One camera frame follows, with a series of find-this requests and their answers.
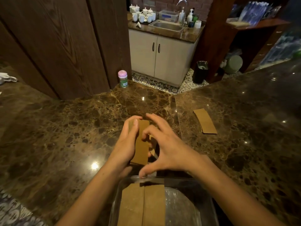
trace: trash bin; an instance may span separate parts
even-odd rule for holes
[[[194,68],[192,80],[194,83],[201,84],[208,75],[208,63],[206,61],[197,61]]]

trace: right hand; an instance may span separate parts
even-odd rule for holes
[[[145,165],[139,172],[139,177],[149,175],[159,170],[190,171],[191,161],[200,156],[186,145],[171,129],[167,121],[156,114],[147,113],[146,116],[154,121],[158,127],[149,125],[144,129],[142,139],[152,135],[160,146],[159,158],[148,165]]]

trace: white cabinet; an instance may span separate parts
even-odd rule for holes
[[[194,44],[158,37],[155,78],[179,86],[187,74]]]
[[[129,30],[132,70],[154,76],[157,36]]]
[[[179,87],[187,74],[194,44],[129,30],[132,70]]]

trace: forearm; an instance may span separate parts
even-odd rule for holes
[[[118,177],[119,173],[110,165],[105,164],[56,225],[95,225],[107,197],[118,182]]]
[[[206,187],[235,226],[284,225],[208,157],[199,155],[198,163],[193,165],[190,172]]]

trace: stainless steel sink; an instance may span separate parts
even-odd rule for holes
[[[163,21],[163,20],[156,20],[156,21],[150,23],[149,26],[153,26],[156,28],[162,28],[162,29],[166,29],[166,30],[171,30],[174,32],[181,32],[184,29],[184,27],[182,28],[182,25],[180,25],[180,24],[173,23],[173,22],[167,22],[167,21]]]

